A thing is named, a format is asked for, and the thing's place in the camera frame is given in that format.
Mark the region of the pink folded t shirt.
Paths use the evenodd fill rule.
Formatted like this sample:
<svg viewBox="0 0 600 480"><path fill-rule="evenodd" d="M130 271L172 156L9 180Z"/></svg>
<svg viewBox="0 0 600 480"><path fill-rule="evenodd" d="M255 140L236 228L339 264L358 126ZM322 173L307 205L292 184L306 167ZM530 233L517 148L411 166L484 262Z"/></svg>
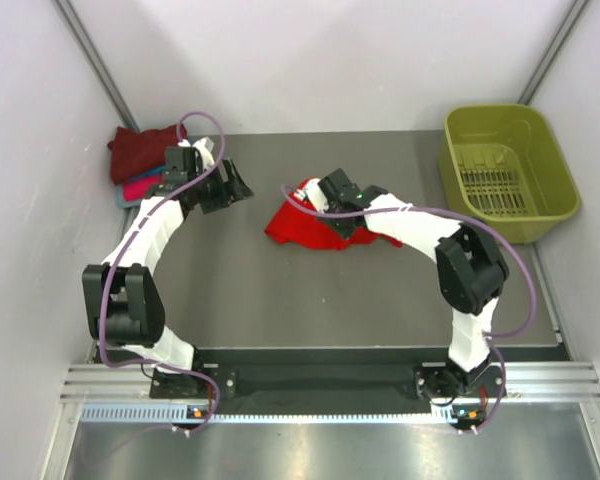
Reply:
<svg viewBox="0 0 600 480"><path fill-rule="evenodd" d="M151 186L156 183L159 183L162 175L153 175L149 177L142 178L138 181L127 182L123 184L124 188L124 197L127 200L135 200L135 199L143 199L147 191Z"/></svg>

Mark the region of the light blue folded t shirt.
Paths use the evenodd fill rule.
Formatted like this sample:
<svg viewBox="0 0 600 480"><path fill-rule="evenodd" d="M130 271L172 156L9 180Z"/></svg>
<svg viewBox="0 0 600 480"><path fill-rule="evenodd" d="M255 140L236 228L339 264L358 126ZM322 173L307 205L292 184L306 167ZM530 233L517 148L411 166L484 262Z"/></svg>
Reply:
<svg viewBox="0 0 600 480"><path fill-rule="evenodd" d="M123 210L139 206L141 203L141 199L127 200L124 197L124 188L122 185L118 185L114 189L114 201L115 205Z"/></svg>

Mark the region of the teal folded t shirt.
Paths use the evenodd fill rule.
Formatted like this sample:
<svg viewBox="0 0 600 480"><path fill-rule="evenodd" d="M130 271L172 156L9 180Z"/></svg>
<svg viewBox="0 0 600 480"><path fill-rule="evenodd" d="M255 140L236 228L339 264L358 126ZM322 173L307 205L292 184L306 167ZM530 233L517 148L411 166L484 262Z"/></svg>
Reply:
<svg viewBox="0 0 600 480"><path fill-rule="evenodd" d="M147 172L144 172L144 173L141 173L141 174L139 174L137 176L132 177L131 179L128 180L128 182L134 182L134 181L138 181L138 180L140 180L142 178L145 178L145 177L149 177L149 176L161 174L164 171L164 169L165 169L164 165L156 167L156 168L153 168L151 170L148 170Z"/></svg>

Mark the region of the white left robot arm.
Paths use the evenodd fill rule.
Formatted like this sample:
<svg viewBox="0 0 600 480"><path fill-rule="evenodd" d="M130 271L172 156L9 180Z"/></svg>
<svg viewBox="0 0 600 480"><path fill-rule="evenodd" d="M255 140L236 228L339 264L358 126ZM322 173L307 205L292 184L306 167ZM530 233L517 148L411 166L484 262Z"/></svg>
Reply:
<svg viewBox="0 0 600 480"><path fill-rule="evenodd" d="M234 162L214 156L208 137L165 151L161 179L151 185L118 246L82 273L88 329L101 349L119 347L152 368L150 395L194 398L213 390L196 347L166 324L153 274L171 237L195 208L205 214L252 197Z"/></svg>

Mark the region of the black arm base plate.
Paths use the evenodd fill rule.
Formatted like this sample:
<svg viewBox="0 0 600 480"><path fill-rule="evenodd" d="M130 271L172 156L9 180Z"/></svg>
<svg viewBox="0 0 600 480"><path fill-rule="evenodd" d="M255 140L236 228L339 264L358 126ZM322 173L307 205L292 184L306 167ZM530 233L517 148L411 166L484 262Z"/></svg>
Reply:
<svg viewBox="0 0 600 480"><path fill-rule="evenodd" d="M220 387L219 413L233 415L423 413L493 400L504 384L495 358L466 374L441 347L209 348L193 367Z"/></svg>

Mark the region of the dark red folded t shirt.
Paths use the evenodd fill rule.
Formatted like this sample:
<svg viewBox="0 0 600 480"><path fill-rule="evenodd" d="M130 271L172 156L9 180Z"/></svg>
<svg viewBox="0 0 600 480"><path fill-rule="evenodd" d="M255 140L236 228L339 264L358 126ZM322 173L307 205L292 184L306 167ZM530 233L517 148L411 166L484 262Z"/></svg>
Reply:
<svg viewBox="0 0 600 480"><path fill-rule="evenodd" d="M176 146L176 126L141 132L118 127L107 143L110 151L110 178L114 185L123 184L165 164L165 151Z"/></svg>

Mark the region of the aluminium frame rail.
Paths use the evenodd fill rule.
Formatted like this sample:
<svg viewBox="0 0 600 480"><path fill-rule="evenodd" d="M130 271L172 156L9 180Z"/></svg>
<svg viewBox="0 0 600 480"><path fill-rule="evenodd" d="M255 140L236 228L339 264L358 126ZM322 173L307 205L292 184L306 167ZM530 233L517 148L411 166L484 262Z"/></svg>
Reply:
<svg viewBox="0 0 600 480"><path fill-rule="evenodd" d="M165 401L183 403L207 398L202 381L163 374L156 379L152 369L130 366L111 369L84 364L69 368L60 393L62 403L126 403ZM234 365L212 366L210 376L223 398L244 398L266 393L396 394L413 399L423 383L418 367L406 364L377 365ZM506 373L493 365L477 384L487 388L493 400L498 388L506 389L507 401L581 402L600 400L600 381L590 363L510 362Z"/></svg>

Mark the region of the green plastic laundry basket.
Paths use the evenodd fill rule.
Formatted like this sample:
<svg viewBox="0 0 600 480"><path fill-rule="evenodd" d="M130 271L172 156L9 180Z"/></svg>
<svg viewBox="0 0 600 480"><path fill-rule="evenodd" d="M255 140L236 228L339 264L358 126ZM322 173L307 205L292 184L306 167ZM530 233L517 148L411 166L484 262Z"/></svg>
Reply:
<svg viewBox="0 0 600 480"><path fill-rule="evenodd" d="M549 123L526 105L450 111L438 165L449 209L481 219L511 244L538 241L581 207Z"/></svg>

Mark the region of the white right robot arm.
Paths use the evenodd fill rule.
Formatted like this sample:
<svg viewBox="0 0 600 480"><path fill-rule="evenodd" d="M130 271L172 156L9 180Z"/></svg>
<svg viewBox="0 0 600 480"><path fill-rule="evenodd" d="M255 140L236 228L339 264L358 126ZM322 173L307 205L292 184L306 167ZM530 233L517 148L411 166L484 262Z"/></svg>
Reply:
<svg viewBox="0 0 600 480"><path fill-rule="evenodd" d="M434 262L452 309L452 337L444 366L423 382L422 392L457 398L478 389L490 359L486 335L509 276L494 238L471 223L419 211L377 186L361 190L341 169L309 181L304 192L320 220L341 237L365 228Z"/></svg>

